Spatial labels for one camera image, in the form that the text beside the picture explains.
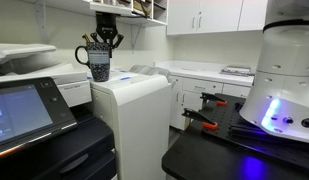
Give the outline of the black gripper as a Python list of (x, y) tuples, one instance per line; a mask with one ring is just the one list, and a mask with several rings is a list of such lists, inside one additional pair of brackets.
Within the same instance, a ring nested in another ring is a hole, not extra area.
[[(118, 34), (116, 27), (116, 15), (111, 13), (96, 12), (96, 32), (90, 34), (95, 42), (99, 42), (97, 34), (101, 37), (104, 42), (112, 43), (116, 35)], [(115, 48), (121, 44), (124, 36), (121, 34), (117, 35), (117, 41), (112, 45), (112, 52)]]

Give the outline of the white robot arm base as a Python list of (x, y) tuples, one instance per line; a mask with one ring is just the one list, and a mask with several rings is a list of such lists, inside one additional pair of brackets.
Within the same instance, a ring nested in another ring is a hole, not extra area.
[(268, 0), (263, 44), (244, 120), (309, 143), (309, 0)]

